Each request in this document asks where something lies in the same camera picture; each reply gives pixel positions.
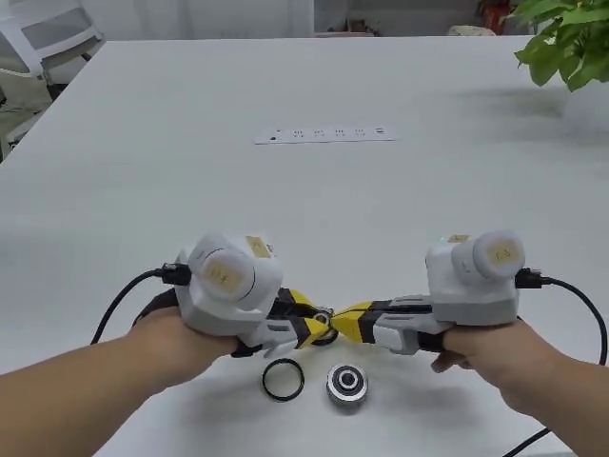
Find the black rubber ring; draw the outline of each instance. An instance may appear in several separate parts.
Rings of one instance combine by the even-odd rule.
[[[274,368],[278,365],[292,365],[293,367],[296,368],[296,371],[298,372],[298,375],[301,378],[301,384],[298,386],[296,391],[294,393],[287,395],[286,397],[281,397],[279,395],[275,395],[266,386],[266,376],[267,376],[268,372],[272,368]],[[263,372],[263,389],[265,390],[266,395],[268,395],[273,400],[276,400],[278,402],[291,402],[292,400],[294,400],[296,397],[298,397],[303,392],[303,388],[305,388],[305,373],[303,372],[303,368],[295,360],[277,359],[277,360],[271,362],[270,364],[268,364],[268,367],[266,367],[265,371]]]

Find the hand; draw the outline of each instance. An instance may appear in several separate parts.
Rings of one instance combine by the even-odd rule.
[[[152,312],[125,338],[158,368],[154,372],[159,391],[196,378],[237,348],[235,338],[203,335],[186,327],[177,308]]]
[[[456,327],[446,333],[444,346],[447,352],[432,364],[434,371],[455,365],[474,369],[500,390],[509,407],[528,415],[534,413],[528,399],[547,386],[566,358],[523,321],[496,328]]]

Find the socket strip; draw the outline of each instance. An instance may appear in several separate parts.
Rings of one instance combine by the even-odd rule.
[[[319,129],[275,129],[254,138],[256,145],[296,143],[335,143],[358,141],[395,141],[398,136],[388,127],[324,127]]]

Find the ball bearing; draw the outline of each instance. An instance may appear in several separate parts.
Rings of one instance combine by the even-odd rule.
[[[317,347],[323,347],[331,345],[336,341],[339,337],[339,332],[330,326],[330,320],[334,315],[334,309],[330,308],[318,308],[318,313],[313,316],[313,319],[321,322],[322,324],[326,324],[330,330],[327,331],[320,338],[315,340],[312,345]]]
[[[368,394],[365,372],[355,365],[337,365],[327,373],[327,394],[339,407],[359,407]]]

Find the white table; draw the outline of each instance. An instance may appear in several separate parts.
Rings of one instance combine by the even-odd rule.
[[[0,167],[0,371],[86,344],[127,281],[213,230],[262,229],[286,285],[343,308],[425,292],[423,257],[441,235],[513,228],[530,266],[607,312],[609,141],[567,132],[565,89],[517,69],[525,42],[108,43]],[[402,141],[252,144],[267,128],[378,123]],[[135,290],[105,336],[162,289]],[[574,297],[526,291],[521,314],[596,359]],[[150,400],[100,455],[496,457],[539,428],[474,373],[434,374],[425,354],[337,343],[293,357],[306,375],[294,402],[262,394],[266,360],[222,360]],[[352,416],[324,393],[340,362],[371,378]],[[561,450],[546,438],[529,452]]]

